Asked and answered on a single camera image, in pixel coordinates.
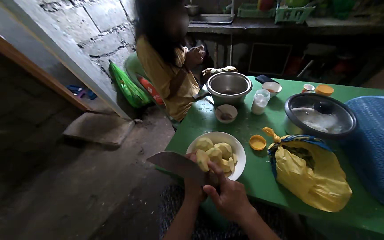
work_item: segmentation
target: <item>plastic bag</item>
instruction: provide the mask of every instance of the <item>plastic bag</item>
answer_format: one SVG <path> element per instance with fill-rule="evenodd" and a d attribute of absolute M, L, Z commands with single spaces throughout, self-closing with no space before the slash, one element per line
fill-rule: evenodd
<path fill-rule="evenodd" d="M 272 172 L 280 184 L 303 202 L 327 212 L 338 212 L 348 203 L 352 190 L 336 155 L 319 138 L 309 135 L 274 138 L 268 148 Z"/>
<path fill-rule="evenodd" d="M 116 80 L 116 83 L 132 107 L 140 108 L 152 101 L 147 93 L 137 87 L 136 84 L 130 80 L 127 74 L 110 60 L 109 72 Z"/>

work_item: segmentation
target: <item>green basket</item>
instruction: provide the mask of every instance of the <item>green basket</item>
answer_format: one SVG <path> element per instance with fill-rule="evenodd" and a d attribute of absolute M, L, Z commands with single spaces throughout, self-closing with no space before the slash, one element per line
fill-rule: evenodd
<path fill-rule="evenodd" d="M 271 18 L 275 16 L 275 8 L 268 11 L 260 11 L 255 3 L 243 3 L 238 8 L 238 17 L 240 18 Z"/>
<path fill-rule="evenodd" d="M 280 3 L 276 5 L 275 23 L 296 22 L 302 24 L 315 7 L 281 8 Z"/>

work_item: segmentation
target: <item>green plastic chair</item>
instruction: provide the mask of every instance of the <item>green plastic chair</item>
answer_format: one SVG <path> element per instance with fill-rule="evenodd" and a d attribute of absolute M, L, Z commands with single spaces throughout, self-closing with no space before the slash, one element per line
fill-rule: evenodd
<path fill-rule="evenodd" d="M 168 115 L 165 108 L 163 108 L 159 104 L 157 104 L 155 99 L 149 94 L 148 90 L 146 90 L 142 86 L 142 84 L 139 82 L 139 80 L 137 79 L 137 76 L 141 76 L 141 77 L 145 78 L 146 80 L 148 80 L 151 84 L 153 84 L 151 82 L 151 80 L 146 76 L 145 71 L 143 70 L 143 67 L 142 67 L 142 63 L 140 62 L 140 60 L 137 57 L 137 52 L 133 52 L 130 54 L 130 56 L 128 56 L 128 58 L 124 62 L 124 69 L 125 69 L 125 72 L 127 72 L 127 75 L 130 77 L 130 79 L 134 82 L 134 84 L 136 84 L 136 86 L 141 88 L 145 93 L 147 93 L 151 97 L 151 99 L 152 99 L 152 101 L 154 101 L 155 105 L 158 106 L 158 108 L 161 111 L 163 111 L 164 114 L 168 117 L 168 119 L 171 122 L 171 125 L 173 125 L 173 127 L 175 129 L 177 129 L 178 126 L 180 125 L 180 123 L 178 121 L 174 120 L 174 118 L 172 118 L 170 115 Z"/>

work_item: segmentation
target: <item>sink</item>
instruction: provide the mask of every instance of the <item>sink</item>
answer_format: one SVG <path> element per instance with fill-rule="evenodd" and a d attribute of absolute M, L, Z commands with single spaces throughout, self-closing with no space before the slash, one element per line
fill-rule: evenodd
<path fill-rule="evenodd" d="M 231 14 L 200 14 L 189 19 L 191 24 L 231 24 L 234 15 Z"/>

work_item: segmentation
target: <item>knife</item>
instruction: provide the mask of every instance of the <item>knife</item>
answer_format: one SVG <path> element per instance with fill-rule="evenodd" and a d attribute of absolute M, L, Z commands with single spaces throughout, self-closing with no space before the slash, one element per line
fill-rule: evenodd
<path fill-rule="evenodd" d="M 159 152 L 149 157 L 147 161 L 183 178 L 192 178 L 200 184 L 200 186 L 218 186 L 218 179 L 215 173 L 211 171 L 203 172 L 198 164 L 176 152 Z"/>

